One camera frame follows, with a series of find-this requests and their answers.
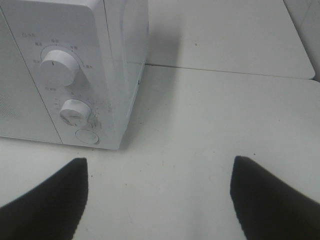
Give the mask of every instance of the microwave door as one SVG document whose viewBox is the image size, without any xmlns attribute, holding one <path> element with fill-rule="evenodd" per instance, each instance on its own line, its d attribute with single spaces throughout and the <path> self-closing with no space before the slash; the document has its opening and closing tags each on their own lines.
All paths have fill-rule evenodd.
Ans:
<svg viewBox="0 0 320 240">
<path fill-rule="evenodd" d="M 61 144 L 1 10 L 0 36 L 0 136 Z"/>
</svg>

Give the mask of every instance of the white knob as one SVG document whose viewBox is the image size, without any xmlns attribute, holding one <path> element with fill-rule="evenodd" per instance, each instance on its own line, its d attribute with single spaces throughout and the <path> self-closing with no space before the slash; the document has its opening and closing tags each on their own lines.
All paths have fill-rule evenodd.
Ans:
<svg viewBox="0 0 320 240">
<path fill-rule="evenodd" d="M 60 117 L 71 126 L 83 127 L 88 123 L 91 113 L 91 108 L 84 102 L 69 99 L 64 102 L 60 110 Z"/>
<path fill-rule="evenodd" d="M 74 82 L 80 67 L 77 60 L 69 53 L 52 50 L 45 56 L 40 69 L 48 81 L 66 87 Z"/>
</svg>

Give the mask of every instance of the microwave side panel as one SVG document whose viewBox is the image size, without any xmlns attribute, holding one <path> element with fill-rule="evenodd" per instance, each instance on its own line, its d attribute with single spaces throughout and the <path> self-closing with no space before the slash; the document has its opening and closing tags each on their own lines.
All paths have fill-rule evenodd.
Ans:
<svg viewBox="0 0 320 240">
<path fill-rule="evenodd" d="M 61 144 L 1 9 L 0 42 L 0 136 Z"/>
<path fill-rule="evenodd" d="M 146 62 L 149 42 L 148 0 L 104 0 L 113 65 L 125 106 L 116 111 L 125 133 Z"/>
</svg>

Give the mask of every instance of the white countertop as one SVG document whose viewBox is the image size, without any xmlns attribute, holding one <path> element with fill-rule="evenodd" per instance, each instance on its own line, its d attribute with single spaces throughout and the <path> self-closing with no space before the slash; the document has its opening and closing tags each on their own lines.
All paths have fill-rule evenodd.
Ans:
<svg viewBox="0 0 320 240">
<path fill-rule="evenodd" d="M 147 66 L 119 151 L 0 138 L 0 206 L 87 157 L 75 240 L 245 240 L 234 157 L 320 202 L 319 120 L 312 80 Z"/>
<path fill-rule="evenodd" d="M 149 0 L 147 63 L 312 79 L 282 0 Z"/>
</svg>

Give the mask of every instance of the timer knob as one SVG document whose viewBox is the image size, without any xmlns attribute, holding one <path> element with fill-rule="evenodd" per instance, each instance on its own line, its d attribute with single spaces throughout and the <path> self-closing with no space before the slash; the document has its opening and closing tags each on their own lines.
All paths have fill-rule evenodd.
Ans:
<svg viewBox="0 0 320 240">
<path fill-rule="evenodd" d="M 71 126 L 83 127 L 87 125 L 91 113 L 91 108 L 84 102 L 69 99 L 64 102 L 60 110 L 60 117 Z"/>
</svg>

